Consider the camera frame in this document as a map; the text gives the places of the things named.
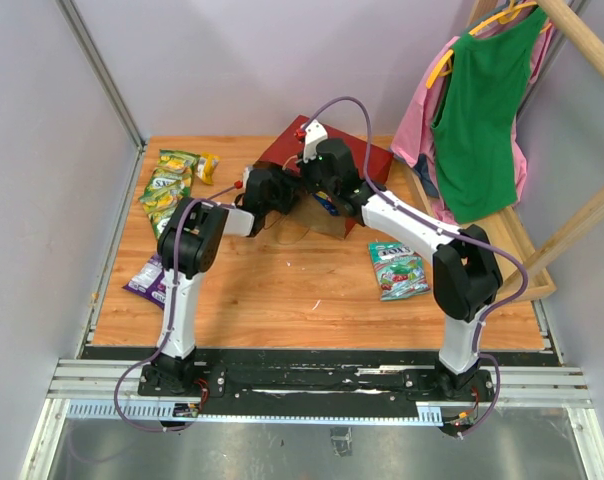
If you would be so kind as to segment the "red brown paper bag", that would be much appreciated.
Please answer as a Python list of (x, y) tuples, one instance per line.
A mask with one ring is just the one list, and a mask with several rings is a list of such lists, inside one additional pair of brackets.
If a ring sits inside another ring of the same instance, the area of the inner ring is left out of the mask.
[[(293, 155), (301, 156), (303, 141), (298, 138), (297, 131), (308, 121), (308, 117), (298, 115), (292, 123), (276, 138), (276, 140), (254, 162), (255, 168), (282, 168)], [(366, 141), (349, 135), (339, 129), (324, 124), (328, 138), (340, 138), (350, 149), (358, 176), (364, 179), (364, 159)], [(388, 179), (392, 163), (392, 154), (381, 147), (373, 145), (370, 149), (367, 172), (378, 185), (384, 185)], [(308, 227), (311, 230), (338, 239), (346, 238), (356, 225), (356, 221), (343, 215), (331, 216), (313, 198), (313, 193), (306, 195), (287, 215), (291, 220)], [(336, 201), (329, 196), (337, 207)]]

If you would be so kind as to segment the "yellow snack packet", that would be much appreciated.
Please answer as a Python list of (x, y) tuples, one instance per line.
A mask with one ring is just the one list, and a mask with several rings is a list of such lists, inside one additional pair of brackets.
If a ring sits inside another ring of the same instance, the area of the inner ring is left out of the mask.
[(205, 185), (214, 183), (213, 176), (219, 164), (219, 157), (210, 153), (202, 153), (196, 165), (196, 176)]

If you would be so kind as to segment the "pink shirt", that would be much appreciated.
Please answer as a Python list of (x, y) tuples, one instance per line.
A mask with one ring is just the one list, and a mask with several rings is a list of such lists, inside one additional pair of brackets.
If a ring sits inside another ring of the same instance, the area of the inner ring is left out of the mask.
[[(478, 35), (480, 38), (489, 38), (495, 36), (502, 31), (506, 31), (506, 25), (493, 24), (483, 33)], [(532, 86), (539, 76), (542, 64), (547, 54), (554, 28), (549, 27), (548, 30), (541, 33), (534, 43), (531, 54), (530, 67), (531, 75), (528, 81), (528, 86)], [(436, 154), (431, 125), (435, 117), (436, 110), (440, 106), (441, 101), (446, 96), (447, 86), (444, 77), (438, 78), (434, 86), (427, 90), (425, 82), (428, 74), (433, 70), (438, 60), (453, 46), (459, 39), (459, 36), (453, 36), (451, 40), (440, 50), (436, 57), (432, 60), (425, 72), (421, 83), (418, 84), (413, 97), (408, 105), (408, 108), (400, 122), (400, 125), (395, 133), (391, 143), (391, 151), (398, 158), (406, 162), (409, 167), (413, 167), (420, 153), (424, 153), (428, 157), (428, 170), (432, 181), (438, 189), (436, 179)], [(517, 202), (519, 202), (527, 179), (527, 160), (517, 143), (516, 120), (513, 121), (511, 128), (511, 145), (514, 155), (514, 172)], [(435, 199), (428, 197), (427, 206), (432, 209), (431, 216), (446, 223), (457, 224), (452, 212), (445, 205), (441, 198)]]

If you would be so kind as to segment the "green Fox's candy packet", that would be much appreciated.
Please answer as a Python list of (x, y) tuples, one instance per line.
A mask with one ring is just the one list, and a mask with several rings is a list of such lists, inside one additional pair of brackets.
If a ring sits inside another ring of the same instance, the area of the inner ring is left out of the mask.
[(200, 156), (198, 154), (181, 150), (161, 149), (155, 169), (184, 175), (192, 173), (199, 160)]

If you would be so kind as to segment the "teal candy packet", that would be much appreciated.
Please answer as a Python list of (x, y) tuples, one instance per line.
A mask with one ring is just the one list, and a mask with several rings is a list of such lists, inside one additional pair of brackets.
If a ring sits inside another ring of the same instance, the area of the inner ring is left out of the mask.
[(372, 242), (368, 252), (381, 301), (404, 300), (430, 291), (423, 259), (399, 242)]

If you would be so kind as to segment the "green tank top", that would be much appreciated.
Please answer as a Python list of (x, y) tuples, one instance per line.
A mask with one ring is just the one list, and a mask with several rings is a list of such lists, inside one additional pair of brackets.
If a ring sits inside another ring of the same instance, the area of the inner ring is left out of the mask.
[(506, 31), (472, 38), (454, 56), (432, 133), (439, 193), (459, 224), (517, 200), (511, 128), (546, 21), (536, 8)]

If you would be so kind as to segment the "yellow clothes hanger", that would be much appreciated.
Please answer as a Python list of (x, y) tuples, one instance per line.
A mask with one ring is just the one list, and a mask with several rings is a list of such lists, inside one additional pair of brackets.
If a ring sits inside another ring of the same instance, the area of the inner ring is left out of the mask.
[(538, 7), (536, 1), (509, 1), (506, 7), (503, 7), (497, 13), (491, 14), (486, 19), (481, 20), (477, 25), (472, 27), (466, 34), (460, 37), (451, 48), (438, 60), (433, 70), (428, 74), (425, 87), (430, 90), (436, 80), (441, 77), (450, 75), (453, 72), (453, 59), (459, 50), (466, 47), (471, 39), (478, 34), (483, 33), (493, 24), (506, 25), (516, 20), (523, 10), (529, 10), (530, 13)]

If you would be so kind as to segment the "purple snack packet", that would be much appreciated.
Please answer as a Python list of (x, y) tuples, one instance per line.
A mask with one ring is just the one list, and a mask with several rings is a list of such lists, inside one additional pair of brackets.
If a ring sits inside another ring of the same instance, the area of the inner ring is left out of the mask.
[(123, 286), (123, 289), (164, 309), (166, 286), (160, 256), (157, 253), (153, 254), (141, 270)]

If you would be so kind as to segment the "blue Doritos chips packet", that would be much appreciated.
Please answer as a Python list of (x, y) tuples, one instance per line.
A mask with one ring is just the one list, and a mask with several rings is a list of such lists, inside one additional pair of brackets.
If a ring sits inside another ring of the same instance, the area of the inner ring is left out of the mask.
[(317, 192), (312, 194), (313, 198), (328, 212), (331, 216), (339, 216), (340, 213), (332, 202), (331, 198), (324, 192)]

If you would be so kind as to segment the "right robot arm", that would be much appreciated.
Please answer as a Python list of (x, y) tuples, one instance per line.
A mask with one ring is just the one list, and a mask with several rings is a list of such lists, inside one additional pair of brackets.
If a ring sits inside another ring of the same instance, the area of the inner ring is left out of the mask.
[(297, 161), (311, 193), (328, 195), (337, 211), (385, 233), (432, 267), (433, 296), (445, 315), (435, 387), (448, 400), (468, 392), (479, 369), (479, 339), (503, 279), (485, 231), (444, 224), (360, 176), (340, 138), (307, 140)]

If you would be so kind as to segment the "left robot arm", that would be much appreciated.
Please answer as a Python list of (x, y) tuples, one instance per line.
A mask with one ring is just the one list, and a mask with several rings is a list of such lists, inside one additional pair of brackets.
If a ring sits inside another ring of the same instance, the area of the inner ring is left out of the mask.
[(277, 166), (248, 168), (243, 192), (231, 204), (187, 197), (178, 203), (157, 243), (166, 300), (157, 351), (144, 365), (138, 394), (205, 394), (209, 371), (195, 360), (195, 316), (205, 274), (224, 236), (254, 237), (266, 217), (288, 214), (302, 193), (302, 181)]

